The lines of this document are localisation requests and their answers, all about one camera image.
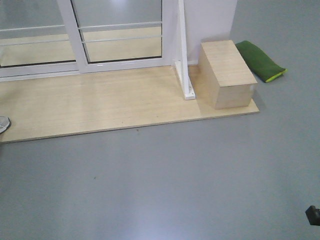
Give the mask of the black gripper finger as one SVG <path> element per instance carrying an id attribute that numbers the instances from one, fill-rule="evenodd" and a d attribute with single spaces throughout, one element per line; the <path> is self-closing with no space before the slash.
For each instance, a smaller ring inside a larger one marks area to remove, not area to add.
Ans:
<path id="1" fill-rule="evenodd" d="M 320 209 L 311 205 L 305 211 L 310 225 L 320 225 Z"/>

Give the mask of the grey round robot base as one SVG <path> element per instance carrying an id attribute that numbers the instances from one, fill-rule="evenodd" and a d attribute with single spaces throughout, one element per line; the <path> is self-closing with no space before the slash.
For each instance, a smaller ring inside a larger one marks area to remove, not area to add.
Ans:
<path id="1" fill-rule="evenodd" d="M 10 126 L 10 118 L 7 116 L 0 116 L 0 134 L 4 133 Z"/>

